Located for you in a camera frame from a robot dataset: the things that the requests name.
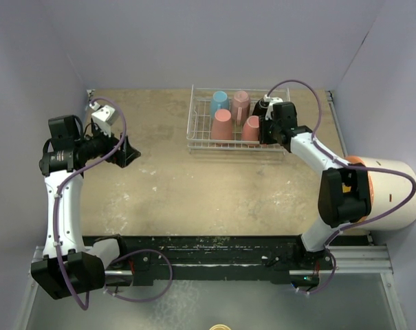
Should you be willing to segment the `salmon pink mug with handle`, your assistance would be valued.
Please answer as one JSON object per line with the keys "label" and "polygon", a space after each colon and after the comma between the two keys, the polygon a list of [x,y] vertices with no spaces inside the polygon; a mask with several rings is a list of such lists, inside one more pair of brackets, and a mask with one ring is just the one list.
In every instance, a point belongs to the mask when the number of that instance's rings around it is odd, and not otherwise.
{"label": "salmon pink mug with handle", "polygon": [[257,115],[252,115],[245,121],[241,132],[241,141],[249,147],[260,146],[259,117]]}

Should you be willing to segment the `salmon pink cup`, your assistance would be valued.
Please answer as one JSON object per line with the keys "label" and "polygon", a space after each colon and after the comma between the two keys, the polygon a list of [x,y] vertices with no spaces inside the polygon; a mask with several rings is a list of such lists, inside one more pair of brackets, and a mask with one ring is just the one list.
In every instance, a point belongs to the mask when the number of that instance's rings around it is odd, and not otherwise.
{"label": "salmon pink cup", "polygon": [[227,109],[216,111],[212,120],[210,138],[215,140],[217,146],[223,146],[233,140],[232,115]]}

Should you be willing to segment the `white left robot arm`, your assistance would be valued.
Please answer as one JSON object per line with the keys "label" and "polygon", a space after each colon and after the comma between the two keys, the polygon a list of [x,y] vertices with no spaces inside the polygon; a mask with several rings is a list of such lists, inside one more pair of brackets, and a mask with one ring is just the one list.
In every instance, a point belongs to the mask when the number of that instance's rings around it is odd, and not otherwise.
{"label": "white left robot arm", "polygon": [[112,132],[117,118],[108,110],[93,114],[89,135],[76,115],[48,122],[51,136],[39,161],[47,190],[47,236],[43,258],[31,264],[31,275],[54,300],[102,288],[109,266],[121,270],[129,262],[119,234],[98,239],[88,250],[80,226],[80,194],[90,161],[125,168],[141,156],[125,132],[120,137]]}

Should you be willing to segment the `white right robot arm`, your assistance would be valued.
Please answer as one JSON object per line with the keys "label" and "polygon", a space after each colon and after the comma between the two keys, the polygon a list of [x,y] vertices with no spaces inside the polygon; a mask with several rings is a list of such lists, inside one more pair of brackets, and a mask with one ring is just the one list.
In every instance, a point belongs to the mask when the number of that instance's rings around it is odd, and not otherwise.
{"label": "white right robot arm", "polygon": [[282,146],[320,175],[319,218],[301,234],[302,247],[293,253],[294,263],[301,269],[309,269],[333,233],[344,224],[357,223],[370,214],[368,173],[361,163],[340,159],[313,136],[308,126],[300,126],[293,102],[262,98],[254,106],[253,114],[259,117],[261,144]]}

